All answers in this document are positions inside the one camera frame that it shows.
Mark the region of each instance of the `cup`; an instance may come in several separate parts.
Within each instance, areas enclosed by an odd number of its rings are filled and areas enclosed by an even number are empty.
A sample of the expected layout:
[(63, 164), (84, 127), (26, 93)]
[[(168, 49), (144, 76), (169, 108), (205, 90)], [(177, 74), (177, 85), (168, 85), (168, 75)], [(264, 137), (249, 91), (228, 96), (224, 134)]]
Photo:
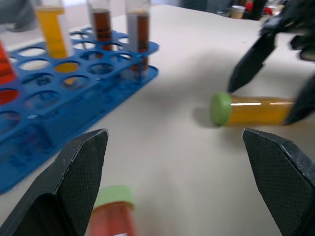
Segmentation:
[(234, 18), (234, 19), (242, 19), (244, 12), (245, 12), (244, 6), (234, 5), (231, 8), (231, 16), (230, 17)]

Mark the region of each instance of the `textured rubber pad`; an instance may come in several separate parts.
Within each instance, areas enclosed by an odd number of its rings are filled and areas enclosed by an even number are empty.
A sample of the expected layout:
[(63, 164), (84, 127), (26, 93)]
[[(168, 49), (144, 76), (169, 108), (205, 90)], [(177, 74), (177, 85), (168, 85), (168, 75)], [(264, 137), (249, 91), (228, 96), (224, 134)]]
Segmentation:
[(97, 197), (107, 131), (66, 144), (0, 228), (1, 236), (83, 236)]
[(257, 187), (283, 236), (315, 236), (315, 164), (292, 141), (245, 129)]

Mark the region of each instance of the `green test tube cap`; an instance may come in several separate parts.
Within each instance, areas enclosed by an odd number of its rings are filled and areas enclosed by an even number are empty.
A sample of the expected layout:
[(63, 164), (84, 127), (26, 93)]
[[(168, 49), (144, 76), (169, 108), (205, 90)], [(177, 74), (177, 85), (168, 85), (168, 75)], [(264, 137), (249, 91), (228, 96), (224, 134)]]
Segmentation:
[(232, 98), (226, 92), (220, 92), (212, 96), (210, 105), (211, 122), (217, 126), (228, 122), (232, 112)]
[(134, 206), (134, 198), (131, 190), (126, 185), (113, 185), (102, 188), (98, 191), (94, 209), (109, 203), (127, 202)]

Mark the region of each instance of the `red liquid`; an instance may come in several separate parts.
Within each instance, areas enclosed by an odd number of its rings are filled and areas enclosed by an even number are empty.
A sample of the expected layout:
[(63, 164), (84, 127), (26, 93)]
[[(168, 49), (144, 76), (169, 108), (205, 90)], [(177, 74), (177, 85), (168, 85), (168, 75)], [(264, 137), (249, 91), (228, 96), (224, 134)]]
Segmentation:
[[(109, 10), (95, 8), (92, 11), (97, 40), (100, 42), (110, 42), (112, 40), (112, 29)], [(112, 45), (106, 45), (103, 49), (111, 51)]]
[(96, 208), (91, 214), (87, 236), (136, 236), (131, 210), (126, 202)]
[(4, 47), (0, 42), (0, 85), (8, 83), (15, 79), (15, 73), (11, 63), (6, 56)]
[[(149, 13), (148, 12), (141, 12), (141, 13), (134, 13), (138, 15), (138, 52), (144, 53), (149, 49)], [(143, 58), (142, 59), (142, 71), (145, 71), (149, 67), (149, 59)], [(131, 68), (133, 71), (138, 71), (139, 66), (134, 65)]]

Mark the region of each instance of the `plastic tube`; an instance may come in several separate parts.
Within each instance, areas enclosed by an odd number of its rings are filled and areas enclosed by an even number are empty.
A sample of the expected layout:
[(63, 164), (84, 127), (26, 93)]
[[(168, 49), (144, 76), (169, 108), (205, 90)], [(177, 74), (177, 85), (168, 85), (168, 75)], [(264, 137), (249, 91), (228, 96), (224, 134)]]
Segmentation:
[(136, 236), (132, 222), (133, 198), (127, 186), (101, 189), (86, 236)]
[[(88, 8), (95, 40), (110, 42), (112, 40), (110, 0), (88, 0)], [(103, 49), (111, 51), (112, 45), (106, 45)]]
[(0, 85), (13, 81), (15, 77), (16, 75), (11, 62), (2, 42), (0, 41)]
[[(132, 52), (144, 53), (149, 49), (150, 0), (127, 0), (126, 15), (129, 43)], [(148, 69), (148, 58), (142, 59), (141, 70)], [(138, 71), (138, 65), (132, 67)]]
[[(74, 55), (63, 1), (42, 0), (42, 5), (37, 6), (35, 11), (50, 56), (55, 59), (65, 59)], [(55, 69), (58, 72), (72, 72), (76, 68), (76, 63), (69, 62)]]
[(277, 97), (238, 97), (225, 92), (211, 101), (215, 125), (282, 125), (293, 101)]

